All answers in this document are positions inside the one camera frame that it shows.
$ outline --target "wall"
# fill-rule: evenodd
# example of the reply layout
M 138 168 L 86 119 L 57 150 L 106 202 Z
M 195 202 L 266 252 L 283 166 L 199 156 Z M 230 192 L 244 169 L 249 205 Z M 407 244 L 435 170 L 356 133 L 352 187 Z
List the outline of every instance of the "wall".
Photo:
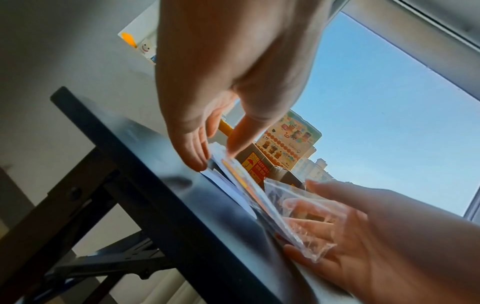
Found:
M 2 2 L 0 166 L 33 204 L 40 203 L 93 147 L 49 101 L 60 86 L 166 134 L 154 68 L 117 35 L 153 2 Z M 74 251 L 91 253 L 138 229 L 116 207 Z M 136 292 L 137 299 L 143 296 L 136 288 L 129 289 L 129 302 L 135 302 L 131 294 Z M 125 294 L 125 289 L 115 290 L 113 296 L 127 304 L 122 301 Z

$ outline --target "window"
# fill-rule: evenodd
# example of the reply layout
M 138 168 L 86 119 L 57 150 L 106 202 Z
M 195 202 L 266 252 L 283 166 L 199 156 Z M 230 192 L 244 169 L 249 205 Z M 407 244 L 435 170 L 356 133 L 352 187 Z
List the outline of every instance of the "window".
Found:
M 480 102 L 338 14 L 292 107 L 333 178 L 463 215 L 480 184 Z

